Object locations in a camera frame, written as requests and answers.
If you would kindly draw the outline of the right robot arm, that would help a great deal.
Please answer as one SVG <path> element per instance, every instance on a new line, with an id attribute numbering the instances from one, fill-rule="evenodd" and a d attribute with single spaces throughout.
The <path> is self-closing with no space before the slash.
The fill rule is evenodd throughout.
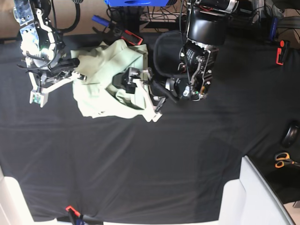
<path id="1" fill-rule="evenodd" d="M 81 15 L 80 4 L 75 0 L 75 21 L 65 29 L 57 27 L 49 14 L 55 14 L 52 0 L 16 0 L 14 17 L 20 25 L 21 51 L 25 57 L 25 67 L 32 84 L 30 103 L 40 107 L 48 101 L 49 93 L 76 79 L 86 80 L 86 76 L 75 71 L 78 58 L 66 58 L 63 35 L 73 31 Z"/>

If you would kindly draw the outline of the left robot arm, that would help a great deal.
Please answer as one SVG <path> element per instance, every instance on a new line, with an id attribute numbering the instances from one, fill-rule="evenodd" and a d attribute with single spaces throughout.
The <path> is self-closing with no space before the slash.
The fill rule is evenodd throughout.
<path id="1" fill-rule="evenodd" d="M 207 96 L 218 47 L 225 41 L 230 14 L 237 7 L 235 0 L 187 0 L 182 2 L 179 29 L 163 33 L 153 50 L 154 68 L 145 67 L 147 47 L 132 46 L 118 56 L 119 70 L 112 78 L 116 89 L 111 103 L 112 115 L 131 119 L 137 115 L 146 121 L 157 121 L 166 100 L 198 101 Z M 162 42 L 180 37 L 177 71 L 163 70 L 160 63 L 170 62 L 159 54 Z"/>

